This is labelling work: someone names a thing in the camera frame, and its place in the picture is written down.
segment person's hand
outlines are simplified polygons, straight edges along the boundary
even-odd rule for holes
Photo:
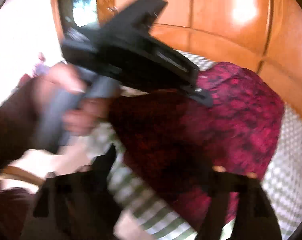
[[[39,115],[59,87],[73,94],[84,93],[86,90],[86,84],[79,79],[72,65],[58,63],[47,75],[38,77],[36,81],[33,98]],[[111,98],[84,99],[80,103],[79,110],[70,110],[64,115],[66,130],[78,136],[90,134],[97,125],[97,119],[108,116],[111,102]]]

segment handle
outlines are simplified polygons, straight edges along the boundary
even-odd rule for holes
[[[62,117],[71,109],[76,109],[83,98],[110,98],[118,90],[119,82],[95,72],[77,67],[80,78],[91,83],[86,94],[71,94],[64,89],[56,92],[54,99],[42,115],[33,138],[33,147],[56,154],[60,146],[67,145],[70,133],[63,128]]]

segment red patterned fabric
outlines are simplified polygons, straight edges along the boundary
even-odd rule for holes
[[[121,98],[110,120],[127,151],[125,163],[195,229],[210,204],[197,180],[200,162],[262,179],[275,152],[284,104],[254,72],[221,62],[200,72],[207,108],[176,92]],[[236,215],[231,194],[227,221]]]

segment black device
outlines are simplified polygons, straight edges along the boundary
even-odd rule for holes
[[[90,86],[85,95],[57,92],[42,116],[34,148],[56,153],[69,138],[62,128],[63,114],[76,108],[83,97],[112,97],[119,84],[146,92],[177,89],[212,105],[210,93],[196,87],[199,68],[149,34],[166,5],[165,0],[136,0],[98,30],[68,30],[62,53]]]

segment dark sleeve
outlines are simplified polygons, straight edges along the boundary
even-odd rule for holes
[[[37,116],[32,101],[32,79],[0,107],[0,169],[29,148]]]

